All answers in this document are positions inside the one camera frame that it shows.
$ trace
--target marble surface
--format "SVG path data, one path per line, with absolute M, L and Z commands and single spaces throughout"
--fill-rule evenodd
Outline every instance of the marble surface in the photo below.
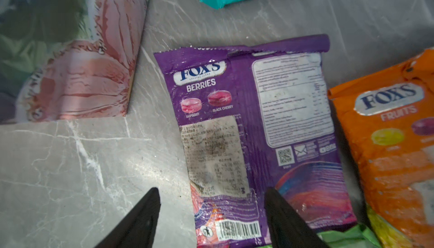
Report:
M 195 247 L 181 137 L 153 52 L 327 33 L 333 87 L 434 46 L 433 15 L 434 0 L 247 0 L 221 10 L 151 0 L 127 117 L 0 126 L 0 247 L 91 248 L 153 186 L 162 201 L 154 247 Z

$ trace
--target sticker label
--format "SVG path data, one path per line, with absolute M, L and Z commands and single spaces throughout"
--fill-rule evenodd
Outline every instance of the sticker label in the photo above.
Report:
M 225 61 L 215 62 L 206 66 L 198 66 L 173 74 L 173 80 L 178 86 L 198 82 L 209 77 L 223 74 L 226 70 Z
M 434 225 L 434 180 L 411 185 L 424 199 L 424 212 L 427 223 Z
M 216 232 L 219 241 L 244 240 L 261 237 L 259 222 L 240 222 L 234 220 L 216 221 Z
M 252 69 L 271 148 L 334 132 L 320 53 L 262 59 Z
M 398 83 L 390 87 L 359 95 L 354 110 L 360 115 L 376 115 L 424 99 L 424 89 L 413 83 Z
M 201 197 L 246 198 L 250 187 L 234 116 L 181 126 L 188 177 Z

